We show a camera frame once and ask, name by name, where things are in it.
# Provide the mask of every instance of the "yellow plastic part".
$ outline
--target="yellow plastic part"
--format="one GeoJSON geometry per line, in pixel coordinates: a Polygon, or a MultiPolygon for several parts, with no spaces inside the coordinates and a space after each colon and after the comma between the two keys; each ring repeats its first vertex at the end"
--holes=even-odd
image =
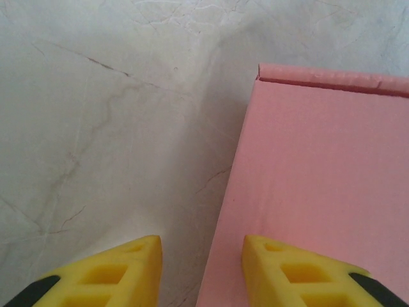
{"type": "Polygon", "coordinates": [[[61,279],[34,307],[154,307],[161,272],[160,237],[143,237],[42,276],[61,279]]]}
{"type": "Polygon", "coordinates": [[[349,273],[369,273],[257,235],[244,239],[242,267],[251,307],[382,307],[349,273]]]}

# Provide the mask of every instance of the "pink surface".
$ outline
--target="pink surface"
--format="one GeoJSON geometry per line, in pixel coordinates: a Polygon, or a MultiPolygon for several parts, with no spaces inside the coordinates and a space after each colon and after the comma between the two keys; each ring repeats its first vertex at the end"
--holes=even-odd
{"type": "Polygon", "coordinates": [[[320,68],[260,64],[261,81],[409,97],[409,78],[320,68]]]}
{"type": "Polygon", "coordinates": [[[257,80],[197,306],[248,306],[246,234],[360,265],[409,301],[409,101],[257,80]]]}

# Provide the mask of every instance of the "white marble surface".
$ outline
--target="white marble surface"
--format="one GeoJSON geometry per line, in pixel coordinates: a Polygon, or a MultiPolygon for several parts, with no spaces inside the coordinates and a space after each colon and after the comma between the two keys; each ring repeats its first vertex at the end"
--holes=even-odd
{"type": "Polygon", "coordinates": [[[409,74],[407,1],[0,1],[0,304],[156,233],[194,306],[260,61],[409,74]]]}

